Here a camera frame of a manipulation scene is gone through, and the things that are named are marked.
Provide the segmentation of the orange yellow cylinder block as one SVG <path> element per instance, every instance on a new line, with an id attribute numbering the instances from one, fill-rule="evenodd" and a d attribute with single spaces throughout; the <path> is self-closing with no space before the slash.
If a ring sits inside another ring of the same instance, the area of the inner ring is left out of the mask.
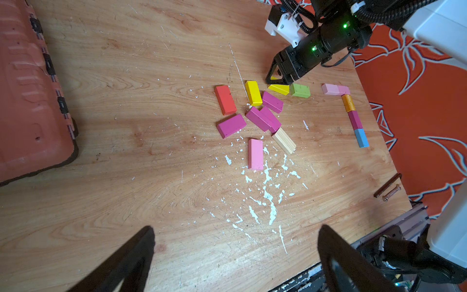
<path id="1" fill-rule="evenodd" d="M 344 107 L 348 113 L 351 111 L 356 111 L 355 104 L 353 103 L 353 99 L 351 95 L 344 94 L 341 97 L 342 97 L 342 101 L 344 102 Z"/>

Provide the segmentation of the dark magenta block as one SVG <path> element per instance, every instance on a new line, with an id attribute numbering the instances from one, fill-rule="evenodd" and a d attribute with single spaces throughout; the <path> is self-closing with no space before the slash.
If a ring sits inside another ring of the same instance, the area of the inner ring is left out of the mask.
<path id="1" fill-rule="evenodd" d="M 263 107 L 260 112 L 267 120 L 271 133 L 275 134 L 281 128 L 282 123 L 277 119 L 277 117 L 269 108 Z"/>

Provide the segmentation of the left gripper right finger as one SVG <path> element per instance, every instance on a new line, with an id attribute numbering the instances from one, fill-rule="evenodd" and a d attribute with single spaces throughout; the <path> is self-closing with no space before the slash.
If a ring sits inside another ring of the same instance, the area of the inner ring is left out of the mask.
<path id="1" fill-rule="evenodd" d="M 319 230 L 317 249 L 331 292 L 400 290 L 328 225 Z"/>

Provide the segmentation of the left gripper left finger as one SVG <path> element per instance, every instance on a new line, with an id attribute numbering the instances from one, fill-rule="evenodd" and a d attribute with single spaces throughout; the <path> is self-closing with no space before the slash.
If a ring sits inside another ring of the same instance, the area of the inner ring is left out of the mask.
<path id="1" fill-rule="evenodd" d="M 143 292 L 155 247 L 154 230 L 143 227 L 94 271 L 74 285 L 71 292 Z"/>

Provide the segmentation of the light pink block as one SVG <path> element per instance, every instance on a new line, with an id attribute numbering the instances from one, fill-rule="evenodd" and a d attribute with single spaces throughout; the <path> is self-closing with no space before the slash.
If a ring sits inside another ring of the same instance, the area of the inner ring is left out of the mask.
<path id="1" fill-rule="evenodd" d="M 341 96 L 345 94 L 350 95 L 350 89 L 348 86 L 338 85 L 338 90 Z"/>

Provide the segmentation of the green block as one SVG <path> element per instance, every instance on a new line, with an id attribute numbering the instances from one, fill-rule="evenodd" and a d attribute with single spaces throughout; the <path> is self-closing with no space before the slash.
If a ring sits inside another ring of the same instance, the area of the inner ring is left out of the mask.
<path id="1" fill-rule="evenodd" d="M 305 85 L 291 84 L 289 86 L 289 93 L 294 97 L 309 98 L 311 96 L 310 88 Z"/>

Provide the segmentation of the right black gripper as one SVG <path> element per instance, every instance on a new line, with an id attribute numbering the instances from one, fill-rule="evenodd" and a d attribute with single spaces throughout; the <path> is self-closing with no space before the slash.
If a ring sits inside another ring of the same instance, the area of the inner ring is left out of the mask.
<path id="1" fill-rule="evenodd" d="M 317 65 L 326 65 L 333 54 L 348 49 L 354 52 L 366 47 L 372 28 L 351 14 L 336 14 L 327 19 L 314 32 L 307 35 L 296 47 L 288 46 L 280 51 L 266 75 L 267 85 L 290 85 L 302 78 Z M 273 79 L 278 72 L 281 79 Z"/>

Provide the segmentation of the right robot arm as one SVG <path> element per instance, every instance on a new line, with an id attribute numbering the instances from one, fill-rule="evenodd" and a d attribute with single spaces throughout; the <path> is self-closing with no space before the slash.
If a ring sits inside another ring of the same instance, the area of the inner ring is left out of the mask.
<path id="1" fill-rule="evenodd" d="M 269 85 L 290 85 L 317 65 L 330 68 L 333 55 L 365 48 L 373 24 L 382 24 L 467 62 L 466 1 L 297 1 L 271 7 L 265 29 L 289 46 L 273 59 Z"/>

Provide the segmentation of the natural wood block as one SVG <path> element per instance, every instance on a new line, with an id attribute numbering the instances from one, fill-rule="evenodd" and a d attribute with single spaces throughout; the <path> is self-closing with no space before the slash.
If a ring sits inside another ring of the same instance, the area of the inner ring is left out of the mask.
<path id="1" fill-rule="evenodd" d="M 296 144 L 293 140 L 287 135 L 283 128 L 279 128 L 273 135 L 273 140 L 275 140 L 278 145 L 289 155 L 293 154 L 296 150 Z"/>

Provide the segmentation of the blue striped block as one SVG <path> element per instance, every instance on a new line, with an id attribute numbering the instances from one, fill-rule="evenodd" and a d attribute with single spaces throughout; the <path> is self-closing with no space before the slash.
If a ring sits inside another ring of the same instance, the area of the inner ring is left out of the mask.
<path id="1" fill-rule="evenodd" d="M 360 148 L 369 147 L 366 133 L 362 128 L 355 129 L 354 133 L 355 133 L 355 136 L 356 136 L 356 139 L 357 139 L 357 142 Z"/>

